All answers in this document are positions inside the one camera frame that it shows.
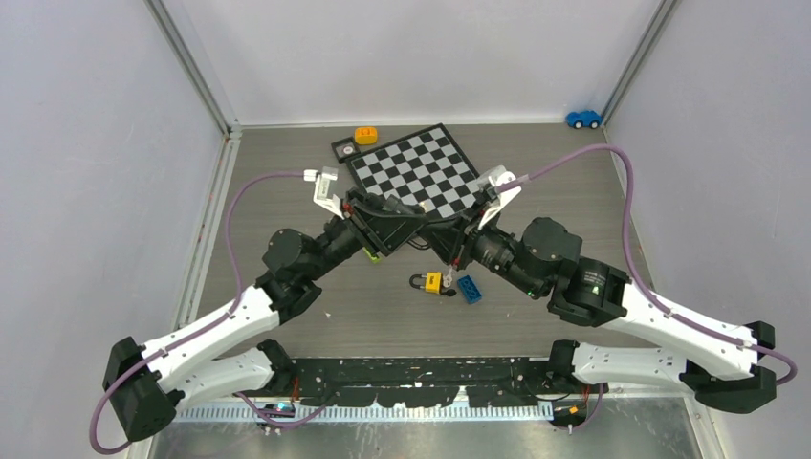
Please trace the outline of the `silver keys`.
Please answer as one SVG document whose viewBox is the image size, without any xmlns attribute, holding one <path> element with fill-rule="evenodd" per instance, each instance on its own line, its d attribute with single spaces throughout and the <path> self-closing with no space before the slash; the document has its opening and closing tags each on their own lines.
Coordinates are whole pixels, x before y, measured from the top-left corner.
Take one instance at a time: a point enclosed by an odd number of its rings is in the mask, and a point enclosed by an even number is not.
<svg viewBox="0 0 811 459">
<path fill-rule="evenodd" d="M 456 290 L 452 288 L 454 268 L 450 266 L 447 272 L 442 276 L 440 294 L 443 296 L 452 297 L 456 295 Z"/>
</svg>

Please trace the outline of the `yellow padlock black shackle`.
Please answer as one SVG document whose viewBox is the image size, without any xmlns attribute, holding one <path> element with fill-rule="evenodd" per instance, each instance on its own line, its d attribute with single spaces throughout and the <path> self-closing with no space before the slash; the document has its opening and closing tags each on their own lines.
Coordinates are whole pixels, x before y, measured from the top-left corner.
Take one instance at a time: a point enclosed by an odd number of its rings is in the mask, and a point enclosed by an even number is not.
<svg viewBox="0 0 811 459">
<path fill-rule="evenodd" d="M 442 274 L 438 272 L 413 274 L 409 278 L 408 283 L 411 288 L 421 290 L 429 294 L 440 295 L 444 290 Z"/>
</svg>

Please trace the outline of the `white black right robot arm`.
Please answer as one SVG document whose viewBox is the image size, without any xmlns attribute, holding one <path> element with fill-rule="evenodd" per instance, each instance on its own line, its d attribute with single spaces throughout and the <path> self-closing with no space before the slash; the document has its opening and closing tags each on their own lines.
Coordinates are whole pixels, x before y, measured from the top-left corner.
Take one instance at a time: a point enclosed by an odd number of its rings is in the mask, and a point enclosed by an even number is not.
<svg viewBox="0 0 811 459">
<path fill-rule="evenodd" d="M 777 396 L 776 374 L 759 363 L 775 344 L 771 325 L 732 325 L 651 293 L 626 272 L 582 256 L 581 238 L 551 218 L 535 218 L 515 236 L 487 220 L 477 204 L 429 222 L 420 235 L 453 268 L 479 263 L 527 296 L 545 299 L 564 322 L 647 342 L 609 348 L 556 340 L 545 375 L 558 392 L 577 385 L 657 385 L 733 414 L 751 413 Z"/>
</svg>

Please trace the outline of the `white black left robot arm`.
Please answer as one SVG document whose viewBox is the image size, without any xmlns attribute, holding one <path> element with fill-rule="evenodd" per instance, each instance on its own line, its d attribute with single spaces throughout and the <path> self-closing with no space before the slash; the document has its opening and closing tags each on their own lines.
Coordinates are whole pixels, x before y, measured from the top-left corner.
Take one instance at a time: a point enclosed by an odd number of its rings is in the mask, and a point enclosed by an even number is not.
<svg viewBox="0 0 811 459">
<path fill-rule="evenodd" d="M 350 190 L 328 198 L 333 210 L 318 236 L 275 231 L 263 254 L 267 270 L 234 299 L 188 326 L 138 343 L 131 337 L 110 349 L 92 420 L 110 405 L 128 444 L 156 435 L 183 410 L 245 390 L 285 394 L 294 380 L 287 354 L 274 341 L 233 358 L 224 352 L 284 325 L 320 296 L 317 280 L 359 251 L 399 249 L 433 220 L 425 202 L 405 203 Z"/>
</svg>

